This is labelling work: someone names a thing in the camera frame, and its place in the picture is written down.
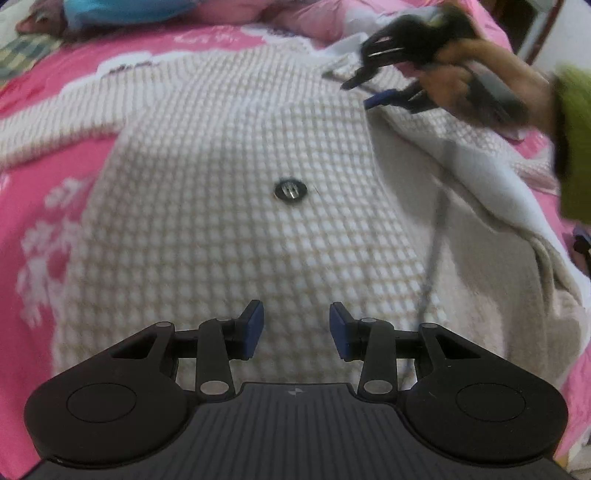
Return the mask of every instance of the person's hand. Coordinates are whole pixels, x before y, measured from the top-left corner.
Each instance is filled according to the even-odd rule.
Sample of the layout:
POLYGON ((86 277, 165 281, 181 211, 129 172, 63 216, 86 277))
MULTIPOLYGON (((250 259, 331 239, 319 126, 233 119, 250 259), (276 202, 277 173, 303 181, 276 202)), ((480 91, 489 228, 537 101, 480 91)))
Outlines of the person's hand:
POLYGON ((526 104, 528 124, 554 135, 555 112, 552 86, 542 75, 510 51, 486 40, 458 40, 448 43, 436 55, 439 67, 421 73, 419 80, 438 106, 458 118, 477 124, 466 108, 468 83, 472 75, 458 65, 475 60, 493 71, 526 104))

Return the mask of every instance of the black gripper base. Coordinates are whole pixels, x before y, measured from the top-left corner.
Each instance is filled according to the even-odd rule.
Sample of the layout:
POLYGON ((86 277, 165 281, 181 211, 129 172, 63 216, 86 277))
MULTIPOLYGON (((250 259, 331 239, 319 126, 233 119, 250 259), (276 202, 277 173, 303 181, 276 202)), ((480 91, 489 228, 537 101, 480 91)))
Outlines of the black gripper base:
POLYGON ((386 404, 346 384, 245 384, 200 406, 186 430, 149 458, 118 468, 41 462, 26 480, 567 480, 552 461, 486 468, 420 443, 386 404))

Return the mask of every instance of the bed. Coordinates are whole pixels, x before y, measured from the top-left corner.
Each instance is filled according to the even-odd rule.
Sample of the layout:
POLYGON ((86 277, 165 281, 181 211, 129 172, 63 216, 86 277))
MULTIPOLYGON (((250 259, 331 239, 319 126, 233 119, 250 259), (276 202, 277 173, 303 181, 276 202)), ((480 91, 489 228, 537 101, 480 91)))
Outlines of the bed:
MULTIPOLYGON (((423 2, 419 3, 415 6, 422 6, 423 2)), ((379 2, 373 7, 377 11, 387 10, 379 2)), ((363 32, 363 25, 355 25, 363 23, 359 20, 363 18, 359 13, 362 9, 359 5, 356 8, 350 5, 345 8, 343 17, 348 26, 335 35, 363 32)), ((507 45, 506 37, 482 8, 476 8, 475 18, 493 39, 507 45)), ((62 48, 0 90, 0 119, 98 79, 132 69, 149 69, 193 52, 239 51, 264 44, 281 44, 293 40, 293 31, 312 36, 305 28, 298 27, 293 17, 275 17, 274 22, 272 27, 167 25, 101 38, 76 48, 62 48)), ((310 54, 336 57, 343 53, 340 48, 350 48, 349 44, 342 43, 334 50, 323 50, 327 40, 334 38, 315 36, 315 40, 304 37, 299 40, 310 54)), ((115 141, 116 134, 107 129, 100 135, 44 153, 36 161, 6 166, 0 173, 0 306, 4 313, 0 351, 5 365, 0 374, 0 424, 3 425, 0 473, 8 478, 19 478, 38 460, 22 420, 28 396, 39 384, 71 363, 62 354, 56 360, 55 350, 56 319, 64 316, 66 267, 80 235, 80 219, 87 199, 115 141)), ((532 159, 532 165, 538 160, 547 161, 544 156, 547 141, 535 132, 514 147, 525 158, 532 159)), ((528 171, 535 173, 535 168, 528 171)), ((570 225, 556 213, 556 196, 549 193, 553 186, 538 181, 535 174, 528 178, 530 185, 539 188, 533 192, 557 242, 568 247, 570 225)), ((76 337, 75 331, 62 333, 65 337, 61 341, 65 342, 95 341, 70 338, 76 337)), ((587 339, 581 341, 586 345, 587 339)), ((104 343, 103 347, 107 347, 109 339, 104 343)), ((558 458, 567 456, 570 450, 572 455, 580 449, 591 424, 591 406, 588 405, 591 392, 585 381, 591 365, 591 348, 585 349, 583 345, 577 349, 580 356, 572 362, 568 373, 557 379, 570 411, 569 426, 557 452, 558 458)))

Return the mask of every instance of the white textured blanket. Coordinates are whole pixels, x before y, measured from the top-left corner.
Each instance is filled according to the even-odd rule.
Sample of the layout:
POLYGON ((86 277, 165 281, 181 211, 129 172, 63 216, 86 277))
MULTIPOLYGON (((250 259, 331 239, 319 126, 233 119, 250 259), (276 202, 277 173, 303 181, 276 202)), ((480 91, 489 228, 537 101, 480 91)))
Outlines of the white textured blanket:
MULTIPOLYGON (((412 326, 428 243, 412 234, 431 219, 407 215, 388 166, 397 154, 417 162, 425 155, 390 131, 400 144, 385 161, 361 97, 340 92, 318 65, 286 48, 200 54, 123 72, 6 121, 0 145, 9 163, 121 130, 69 267, 57 370, 158 320, 195 327, 235 316, 257 298, 267 325, 255 359, 234 366, 238 382, 354 381, 358 365, 338 360, 328 332, 331 302, 412 326), (286 177, 308 187, 297 206, 273 197, 286 177)), ((398 81, 392 72, 396 78, 376 82, 391 87, 398 81)), ((435 159, 440 137, 451 134, 462 145, 459 179, 469 190, 486 171, 479 164, 511 173, 511 152, 494 134, 455 120, 445 129, 451 120, 440 111, 386 114, 435 159), (507 158, 495 162, 492 154, 507 158)), ((417 204, 435 185, 431 176, 425 181, 431 190, 414 192, 417 204)), ((506 185, 488 202, 482 194, 494 188, 471 191, 488 211, 461 205, 473 223, 455 223, 449 242, 465 250, 464 259, 442 263, 441 302, 433 299, 430 315, 556 383, 587 339, 586 293, 547 225, 532 221, 533 207, 515 188, 503 192, 506 185), (476 221, 485 251, 470 243, 476 221), (466 264, 486 272, 478 284, 458 268, 466 264)))

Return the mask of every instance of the white flower pattern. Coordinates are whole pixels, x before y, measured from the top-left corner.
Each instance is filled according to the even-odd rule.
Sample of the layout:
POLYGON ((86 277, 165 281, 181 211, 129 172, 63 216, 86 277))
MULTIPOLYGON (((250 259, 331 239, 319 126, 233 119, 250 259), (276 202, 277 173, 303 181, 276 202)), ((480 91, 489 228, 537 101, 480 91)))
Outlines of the white flower pattern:
POLYGON ((63 315, 64 275, 61 269, 55 272, 52 265, 70 256, 80 232, 79 215, 74 214, 72 206, 86 198, 93 180, 64 179, 44 199, 46 213, 54 215, 58 209, 61 218, 39 219, 22 237, 25 264, 18 272, 16 291, 23 303, 21 319, 30 328, 41 326, 47 309, 55 319, 63 315))

